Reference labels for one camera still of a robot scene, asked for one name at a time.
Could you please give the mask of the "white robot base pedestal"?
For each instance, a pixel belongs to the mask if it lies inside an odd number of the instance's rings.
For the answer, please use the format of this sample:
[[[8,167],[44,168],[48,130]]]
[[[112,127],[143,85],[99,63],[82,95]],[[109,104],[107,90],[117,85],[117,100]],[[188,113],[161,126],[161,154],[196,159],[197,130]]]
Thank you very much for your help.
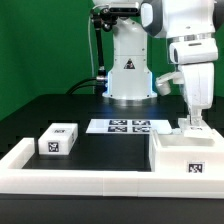
[[[92,0],[134,2],[143,0]],[[153,74],[147,67],[147,34],[132,17],[119,17],[113,26],[114,61],[107,73],[105,91],[102,96],[107,102],[118,105],[140,106],[157,97],[153,91]]]

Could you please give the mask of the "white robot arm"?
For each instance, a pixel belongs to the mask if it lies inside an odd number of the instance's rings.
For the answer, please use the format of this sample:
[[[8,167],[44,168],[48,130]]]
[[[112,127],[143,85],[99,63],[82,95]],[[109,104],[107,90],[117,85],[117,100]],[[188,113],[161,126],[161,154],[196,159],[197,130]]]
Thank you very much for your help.
[[[167,95],[172,83],[180,86],[192,126],[202,123],[202,111],[213,101],[218,59],[213,14],[220,4],[221,0],[144,0],[140,8],[143,29],[167,40],[168,59],[175,66],[156,79],[156,87]]]

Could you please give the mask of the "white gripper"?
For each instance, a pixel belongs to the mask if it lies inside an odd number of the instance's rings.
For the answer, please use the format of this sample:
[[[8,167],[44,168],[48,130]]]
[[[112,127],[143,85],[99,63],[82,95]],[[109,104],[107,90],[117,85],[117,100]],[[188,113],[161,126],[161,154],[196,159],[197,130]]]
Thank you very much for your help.
[[[189,110],[189,123],[202,125],[201,113],[204,109],[209,109],[213,102],[214,92],[214,64],[200,63],[179,66],[183,75],[183,96]]]

